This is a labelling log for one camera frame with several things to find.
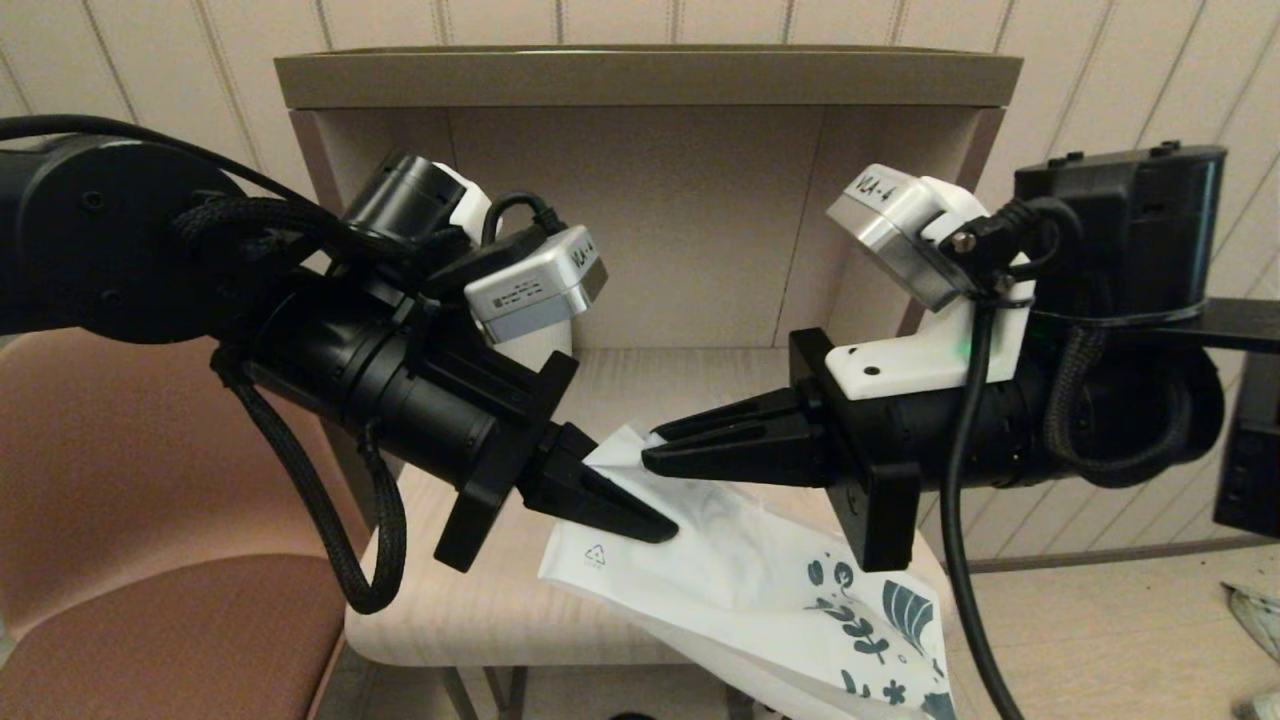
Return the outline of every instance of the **chair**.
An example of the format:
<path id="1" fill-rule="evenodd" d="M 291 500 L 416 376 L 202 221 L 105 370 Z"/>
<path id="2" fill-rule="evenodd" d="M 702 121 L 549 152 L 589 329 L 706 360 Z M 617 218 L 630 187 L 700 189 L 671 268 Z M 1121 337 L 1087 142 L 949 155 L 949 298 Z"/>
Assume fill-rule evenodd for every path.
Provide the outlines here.
<path id="1" fill-rule="evenodd" d="M 0 354 L 0 717 L 315 714 L 344 601 L 212 348 L 58 331 Z M 364 547 L 320 420 L 273 402 Z"/>

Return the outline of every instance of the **shelf top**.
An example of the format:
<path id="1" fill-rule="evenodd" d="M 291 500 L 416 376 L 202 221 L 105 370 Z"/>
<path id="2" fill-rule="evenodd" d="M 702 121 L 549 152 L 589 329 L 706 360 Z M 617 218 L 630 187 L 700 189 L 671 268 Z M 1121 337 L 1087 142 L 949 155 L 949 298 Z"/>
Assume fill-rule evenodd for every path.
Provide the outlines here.
<path id="1" fill-rule="evenodd" d="M 1021 58 L 916 47 L 379 47 L 278 58 L 292 109 L 961 105 L 1012 97 Z"/>

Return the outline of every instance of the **plastic bag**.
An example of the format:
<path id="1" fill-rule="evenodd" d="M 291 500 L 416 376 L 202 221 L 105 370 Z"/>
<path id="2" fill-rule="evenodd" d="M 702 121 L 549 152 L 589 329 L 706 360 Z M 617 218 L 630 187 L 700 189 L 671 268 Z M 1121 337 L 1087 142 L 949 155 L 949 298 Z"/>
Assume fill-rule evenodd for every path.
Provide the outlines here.
<path id="1" fill-rule="evenodd" d="M 796 720 L 955 717 L 928 583 L 863 573 L 842 537 L 771 512 L 733 483 L 654 475 L 640 464 L 644 443 L 622 428 L 588 464 L 680 534 L 649 544 L 559 521 L 540 578 L 611 603 Z"/>

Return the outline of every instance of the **floor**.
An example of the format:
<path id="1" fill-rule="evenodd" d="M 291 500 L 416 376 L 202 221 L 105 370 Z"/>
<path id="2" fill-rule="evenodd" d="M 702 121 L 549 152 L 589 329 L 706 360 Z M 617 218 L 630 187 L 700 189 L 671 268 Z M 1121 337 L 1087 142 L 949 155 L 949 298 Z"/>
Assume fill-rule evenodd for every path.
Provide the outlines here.
<path id="1" fill-rule="evenodd" d="M 1220 583 L 1280 594 L 1280 546 L 991 573 L 974 578 L 987 632 L 1034 720 L 1226 720 L 1280 688 L 1277 666 L 1235 623 Z M 959 716 L 996 717 L 961 635 L 948 632 Z M 530 673 L 529 720 L 724 717 L 724 688 L 696 666 L 545 667 Z M 321 720 L 452 720 L 433 670 L 343 657 Z M 758 717 L 776 717 L 763 708 Z"/>

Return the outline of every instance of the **beige wall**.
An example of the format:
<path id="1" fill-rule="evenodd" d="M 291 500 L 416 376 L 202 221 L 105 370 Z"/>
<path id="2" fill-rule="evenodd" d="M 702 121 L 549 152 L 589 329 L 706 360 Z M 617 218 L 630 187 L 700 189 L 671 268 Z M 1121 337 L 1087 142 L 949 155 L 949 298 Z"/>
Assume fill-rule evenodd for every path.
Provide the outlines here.
<path id="1" fill-rule="evenodd" d="M 1276 0 L 0 0 L 0 115 L 95 113 L 232 155 L 297 188 L 306 172 L 271 58 L 374 45 L 791 42 L 1027 58 L 978 188 L 1019 165 L 1179 137 L 1231 155 L 1210 287 L 1280 293 Z M 1239 359 L 1220 354 L 1231 387 Z M 1224 537 L 1219 454 L 1140 488 L 1079 480 L 966 496 L 970 556 Z M 925 528 L 933 511 L 922 512 Z"/>

